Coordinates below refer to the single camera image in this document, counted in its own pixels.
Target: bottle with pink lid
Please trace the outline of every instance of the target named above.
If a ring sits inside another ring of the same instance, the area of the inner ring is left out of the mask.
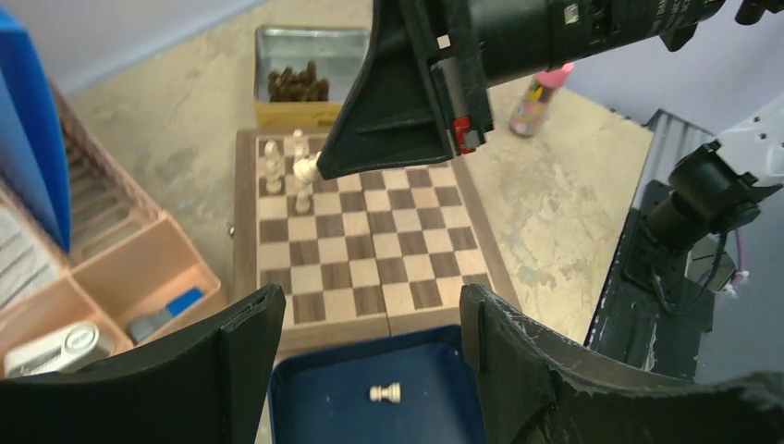
[[[568,63],[559,69],[533,75],[531,85],[509,118],[512,132],[521,137],[532,137],[539,131],[545,121],[547,106],[566,83],[573,68],[574,65]]]

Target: blue tray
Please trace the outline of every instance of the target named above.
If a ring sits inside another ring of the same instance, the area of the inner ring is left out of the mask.
[[[32,40],[0,6],[0,175],[70,250],[68,165],[55,101]]]
[[[399,404],[368,399],[371,386],[393,382]],[[458,326],[289,358],[269,401],[275,444],[486,442]]]

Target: red component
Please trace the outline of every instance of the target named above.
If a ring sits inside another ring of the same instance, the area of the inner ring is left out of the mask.
[[[476,148],[469,148],[465,144],[465,134],[471,130],[471,118],[468,116],[458,117],[452,122],[452,128],[455,130],[455,137],[457,137],[458,148],[461,154],[469,154],[476,151]]]

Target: wooden chessboard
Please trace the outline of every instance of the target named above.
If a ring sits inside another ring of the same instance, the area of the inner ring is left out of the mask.
[[[326,132],[305,134],[315,154]],[[319,179],[310,210],[299,214],[288,135],[238,134],[235,201],[235,292],[270,282],[283,288],[281,351],[459,323],[460,288],[468,283],[518,305],[462,158]],[[263,177],[269,140],[286,167],[276,194]]]

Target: marble countertop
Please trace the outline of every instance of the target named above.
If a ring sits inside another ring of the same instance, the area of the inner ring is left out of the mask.
[[[307,18],[304,2],[272,0],[70,97],[230,289],[235,135],[255,125],[253,30],[370,25],[371,2],[308,1]],[[582,342],[652,135],[565,90],[541,133],[520,139],[506,118],[527,81],[490,91],[497,130],[467,163],[523,311]]]

